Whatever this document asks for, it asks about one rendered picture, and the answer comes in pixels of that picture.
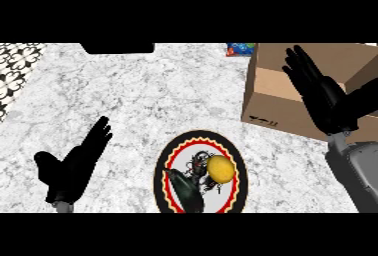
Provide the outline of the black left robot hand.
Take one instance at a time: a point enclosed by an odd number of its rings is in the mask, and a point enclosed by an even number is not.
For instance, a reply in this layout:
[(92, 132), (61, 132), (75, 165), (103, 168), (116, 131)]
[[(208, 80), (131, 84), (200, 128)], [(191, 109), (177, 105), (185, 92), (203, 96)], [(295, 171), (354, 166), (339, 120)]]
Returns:
[(45, 202), (73, 204), (84, 193), (97, 160), (112, 138), (109, 118), (101, 116), (92, 125), (82, 143), (58, 160), (48, 152), (33, 154), (38, 179), (48, 186)]

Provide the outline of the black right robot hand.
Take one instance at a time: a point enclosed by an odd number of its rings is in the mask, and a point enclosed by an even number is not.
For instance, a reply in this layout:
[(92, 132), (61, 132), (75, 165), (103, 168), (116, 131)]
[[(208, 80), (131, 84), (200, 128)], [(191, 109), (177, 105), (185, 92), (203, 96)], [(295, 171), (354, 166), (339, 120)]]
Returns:
[(301, 95), (317, 129), (332, 135), (358, 129), (357, 119), (378, 110), (378, 77), (346, 94), (335, 80), (324, 76), (302, 48), (286, 49), (281, 67)]

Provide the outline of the brown cardboard box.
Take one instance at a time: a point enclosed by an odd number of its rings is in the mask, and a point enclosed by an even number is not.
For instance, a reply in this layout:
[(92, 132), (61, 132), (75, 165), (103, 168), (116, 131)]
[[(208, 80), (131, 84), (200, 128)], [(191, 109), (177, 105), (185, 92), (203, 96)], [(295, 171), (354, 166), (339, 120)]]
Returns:
[[(249, 59), (240, 120), (253, 125), (326, 141), (281, 71), (293, 43), (258, 43)], [(320, 72), (345, 93), (378, 77), (378, 47), (357, 43), (299, 43)]]

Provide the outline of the dark eggplant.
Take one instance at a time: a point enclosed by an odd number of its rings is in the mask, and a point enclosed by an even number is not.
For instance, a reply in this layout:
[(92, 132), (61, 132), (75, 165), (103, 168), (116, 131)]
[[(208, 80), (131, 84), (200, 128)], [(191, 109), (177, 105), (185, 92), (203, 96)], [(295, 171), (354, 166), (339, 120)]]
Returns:
[(163, 169), (185, 213), (203, 212), (203, 199), (196, 186), (177, 169)]

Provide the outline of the black-rimmed patterned plate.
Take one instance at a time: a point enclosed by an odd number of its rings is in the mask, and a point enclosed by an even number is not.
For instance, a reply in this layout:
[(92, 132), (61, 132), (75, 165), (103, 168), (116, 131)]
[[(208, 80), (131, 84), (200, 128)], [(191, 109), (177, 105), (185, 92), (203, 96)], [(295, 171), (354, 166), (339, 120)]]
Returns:
[[(216, 183), (206, 171), (206, 160), (224, 156), (234, 166), (228, 183)], [(196, 186), (203, 199), (202, 213), (240, 213), (247, 177), (240, 153), (233, 143), (218, 133), (193, 130), (180, 134), (162, 149), (153, 175), (153, 195), (162, 213), (185, 213), (163, 169), (177, 169)]]

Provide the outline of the blue and red packet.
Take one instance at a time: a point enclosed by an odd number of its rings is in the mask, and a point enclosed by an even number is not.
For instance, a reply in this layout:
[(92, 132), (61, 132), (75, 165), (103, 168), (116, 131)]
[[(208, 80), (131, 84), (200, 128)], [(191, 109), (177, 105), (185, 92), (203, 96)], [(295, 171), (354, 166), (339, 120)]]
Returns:
[(255, 47), (253, 43), (228, 43), (225, 56), (227, 57), (239, 57), (239, 56), (249, 57), (253, 53), (253, 47)]

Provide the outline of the yellow lemon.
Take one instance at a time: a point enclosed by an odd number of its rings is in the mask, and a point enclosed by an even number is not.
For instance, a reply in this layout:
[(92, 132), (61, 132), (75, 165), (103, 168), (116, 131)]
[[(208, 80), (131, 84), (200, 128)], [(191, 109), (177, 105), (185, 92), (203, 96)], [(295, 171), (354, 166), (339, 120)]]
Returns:
[(230, 160), (221, 156), (213, 155), (206, 160), (206, 171), (211, 179), (219, 183), (228, 183), (234, 175), (234, 166)]

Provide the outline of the black appliance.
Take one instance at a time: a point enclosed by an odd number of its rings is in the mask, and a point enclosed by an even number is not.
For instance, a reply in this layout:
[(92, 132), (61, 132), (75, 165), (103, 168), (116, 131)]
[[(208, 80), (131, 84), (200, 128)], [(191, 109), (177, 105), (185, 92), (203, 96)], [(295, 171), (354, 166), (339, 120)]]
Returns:
[(82, 43), (88, 54), (138, 54), (151, 53), (153, 43)]

